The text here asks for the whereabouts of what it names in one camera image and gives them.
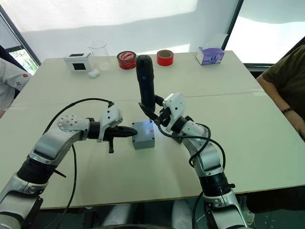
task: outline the red duct tape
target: red duct tape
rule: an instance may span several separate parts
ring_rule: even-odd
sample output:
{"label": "red duct tape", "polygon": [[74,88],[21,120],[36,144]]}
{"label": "red duct tape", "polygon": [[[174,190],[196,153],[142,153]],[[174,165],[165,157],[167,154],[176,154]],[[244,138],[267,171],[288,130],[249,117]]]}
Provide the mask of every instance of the red duct tape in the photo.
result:
{"label": "red duct tape", "polygon": [[157,52],[157,63],[162,66],[168,66],[173,63],[173,52],[170,50],[160,50]]}
{"label": "red duct tape", "polygon": [[120,52],[117,56],[119,66],[122,69],[132,69],[135,67],[135,58],[137,55],[132,51]]}

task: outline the white box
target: white box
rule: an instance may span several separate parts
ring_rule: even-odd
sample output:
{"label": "white box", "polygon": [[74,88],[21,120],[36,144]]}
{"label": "white box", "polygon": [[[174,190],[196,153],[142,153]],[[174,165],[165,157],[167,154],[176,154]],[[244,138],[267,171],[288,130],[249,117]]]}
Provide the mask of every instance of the white box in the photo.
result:
{"label": "white box", "polygon": [[93,69],[94,60],[90,52],[68,54],[63,59],[71,72],[88,72]]}

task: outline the table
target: table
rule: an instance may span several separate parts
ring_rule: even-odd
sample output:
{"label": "table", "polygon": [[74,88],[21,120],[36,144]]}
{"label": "table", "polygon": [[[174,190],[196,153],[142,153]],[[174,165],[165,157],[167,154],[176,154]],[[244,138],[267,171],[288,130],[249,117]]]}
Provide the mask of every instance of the table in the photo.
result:
{"label": "table", "polygon": [[[175,53],[174,64],[160,66],[151,55],[154,88],[159,96],[181,92],[184,97],[238,94],[262,90],[232,51],[225,51],[221,64],[201,66],[195,53]],[[88,97],[109,100],[138,100],[140,90],[136,70],[119,68],[116,57],[112,67],[97,78],[86,73],[71,73],[62,58],[46,59],[35,76],[14,101],[13,106],[72,103]]]}
{"label": "table", "polygon": [[[265,93],[185,98],[185,115],[210,127],[212,138],[226,153],[225,174],[236,193],[305,184],[305,143]],[[122,125],[145,121],[137,101],[115,101]],[[0,120],[0,188],[17,171],[52,117],[66,104],[11,107]],[[64,114],[99,119],[107,104],[85,102]],[[134,150],[131,138],[107,143],[86,140],[75,144],[78,179],[71,206],[186,198],[197,196],[199,179],[188,164],[189,153],[157,130],[155,148]],[[43,208],[66,206],[73,184],[70,151],[42,194]]]}

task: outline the wristband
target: wristband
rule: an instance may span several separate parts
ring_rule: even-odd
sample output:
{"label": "wristband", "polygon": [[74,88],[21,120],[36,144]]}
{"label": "wristband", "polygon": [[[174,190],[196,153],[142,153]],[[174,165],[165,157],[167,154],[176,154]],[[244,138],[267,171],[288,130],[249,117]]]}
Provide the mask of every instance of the wristband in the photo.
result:
{"label": "wristband", "polygon": [[283,110],[282,113],[283,113],[283,114],[286,114],[286,113],[288,113],[289,111],[293,111],[293,109],[292,109],[291,107],[289,107],[289,108]]}

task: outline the gray box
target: gray box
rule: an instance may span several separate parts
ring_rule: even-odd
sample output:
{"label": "gray box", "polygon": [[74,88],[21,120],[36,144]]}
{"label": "gray box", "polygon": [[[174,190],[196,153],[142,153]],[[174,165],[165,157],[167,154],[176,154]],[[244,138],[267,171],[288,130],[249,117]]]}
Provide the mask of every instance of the gray box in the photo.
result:
{"label": "gray box", "polygon": [[154,147],[153,123],[150,121],[132,123],[132,128],[138,131],[138,134],[132,136],[134,149],[147,149]]}

